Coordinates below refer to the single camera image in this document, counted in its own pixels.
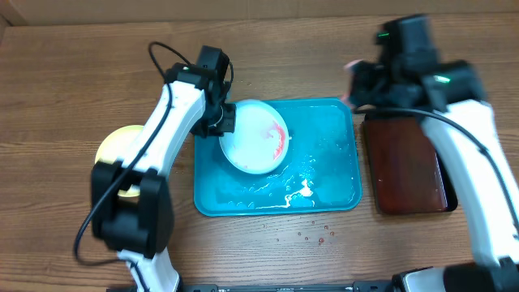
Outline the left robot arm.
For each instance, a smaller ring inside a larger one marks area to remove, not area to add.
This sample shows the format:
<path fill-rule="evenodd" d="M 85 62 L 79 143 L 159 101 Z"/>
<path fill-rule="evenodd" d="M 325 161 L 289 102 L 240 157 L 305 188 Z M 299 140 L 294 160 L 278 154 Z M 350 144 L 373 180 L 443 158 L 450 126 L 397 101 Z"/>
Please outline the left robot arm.
<path fill-rule="evenodd" d="M 90 227 L 95 238 L 127 265 L 137 291 L 178 291 L 181 277 L 167 246 L 174 229 L 169 174 L 189 134 L 220 137 L 235 129 L 229 104 L 234 72 L 221 50 L 203 46 L 196 62 L 186 58 L 160 70 L 160 100 L 140 134 L 115 161 L 98 161 L 91 172 L 90 213 L 79 228 L 74 251 Z"/>

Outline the orange sponge with green scourer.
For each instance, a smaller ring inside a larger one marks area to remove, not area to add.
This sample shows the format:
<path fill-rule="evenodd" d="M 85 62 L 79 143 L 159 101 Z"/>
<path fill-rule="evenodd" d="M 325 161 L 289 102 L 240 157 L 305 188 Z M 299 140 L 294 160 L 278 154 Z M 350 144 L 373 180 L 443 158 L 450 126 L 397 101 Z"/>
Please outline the orange sponge with green scourer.
<path fill-rule="evenodd" d="M 351 62 L 346 63 L 343 67 L 345 73 L 347 73 L 350 78 L 350 84 L 349 84 L 348 92 L 344 93 L 340 97 L 340 100 L 343 104 L 348 106 L 351 110 L 355 110 L 357 108 L 357 106 L 355 104 L 351 103 L 350 94 L 352 92 L 352 87 L 353 87 L 354 77 L 356 76 L 357 67 L 360 62 L 363 62 L 363 60 L 362 59 L 353 60 Z"/>

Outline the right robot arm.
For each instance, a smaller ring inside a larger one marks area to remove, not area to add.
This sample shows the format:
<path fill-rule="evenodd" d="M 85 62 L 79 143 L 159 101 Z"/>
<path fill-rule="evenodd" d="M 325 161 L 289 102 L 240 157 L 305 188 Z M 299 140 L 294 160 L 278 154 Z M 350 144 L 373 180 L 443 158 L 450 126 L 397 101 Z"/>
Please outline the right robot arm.
<path fill-rule="evenodd" d="M 418 118 L 461 201 L 474 258 L 399 273 L 388 290 L 517 290 L 518 185 L 478 74 L 466 61 L 440 61 L 425 15 L 384 23 L 376 42 L 377 62 L 351 66 L 350 104 L 357 114 Z"/>

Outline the yellow-green plate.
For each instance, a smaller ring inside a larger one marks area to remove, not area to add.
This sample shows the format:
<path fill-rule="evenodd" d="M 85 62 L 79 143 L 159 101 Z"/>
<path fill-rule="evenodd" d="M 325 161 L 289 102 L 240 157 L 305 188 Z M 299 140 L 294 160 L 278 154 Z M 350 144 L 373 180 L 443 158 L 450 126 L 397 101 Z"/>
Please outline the yellow-green plate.
<path fill-rule="evenodd" d="M 110 133 L 97 149 L 94 163 L 102 161 L 112 164 L 143 130 L 141 125 L 129 125 Z"/>

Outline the light blue plate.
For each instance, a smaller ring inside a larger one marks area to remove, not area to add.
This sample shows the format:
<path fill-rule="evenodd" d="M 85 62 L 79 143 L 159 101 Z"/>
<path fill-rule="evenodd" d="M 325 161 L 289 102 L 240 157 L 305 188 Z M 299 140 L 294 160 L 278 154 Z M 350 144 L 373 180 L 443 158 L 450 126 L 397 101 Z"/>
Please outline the light blue plate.
<path fill-rule="evenodd" d="M 236 103 L 235 128 L 219 138 L 221 150 L 237 169 L 248 174 L 266 174 L 285 159 L 289 131 L 283 117 L 259 100 Z"/>

